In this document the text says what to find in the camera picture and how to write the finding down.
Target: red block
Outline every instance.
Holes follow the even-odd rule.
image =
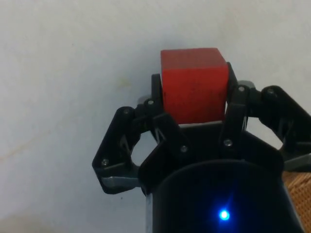
[[[178,124],[223,120],[228,65],[218,49],[161,51],[164,109]]]

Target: white wall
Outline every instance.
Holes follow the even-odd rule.
[[[280,85],[310,113],[310,7],[1,0],[0,232],[144,232],[141,192],[105,195],[91,161],[115,110],[150,93],[162,49],[218,47],[239,79]],[[250,130],[279,145],[257,122]]]

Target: bolt head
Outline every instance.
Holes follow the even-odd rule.
[[[274,90],[271,89],[271,88],[269,88],[269,89],[267,90],[267,93],[270,94],[270,95],[273,95],[273,94],[274,94]]]
[[[239,91],[241,91],[241,92],[245,91],[245,87],[240,86],[240,87],[239,87]]]
[[[182,147],[180,148],[180,151],[181,151],[182,153],[186,153],[186,152],[188,151],[188,147],[182,146]]]
[[[226,140],[224,141],[224,145],[225,145],[226,147],[231,147],[231,146],[233,146],[233,142],[232,142],[230,139],[226,139]]]
[[[107,166],[109,164],[109,160],[108,159],[103,159],[102,160],[102,165],[103,166]]]

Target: wooden block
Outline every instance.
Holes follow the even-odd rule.
[[[218,49],[161,51],[164,109],[178,124],[223,120],[228,66]]]

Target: brown woven object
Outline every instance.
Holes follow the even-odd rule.
[[[311,173],[284,172],[283,180],[306,233],[311,233]]]

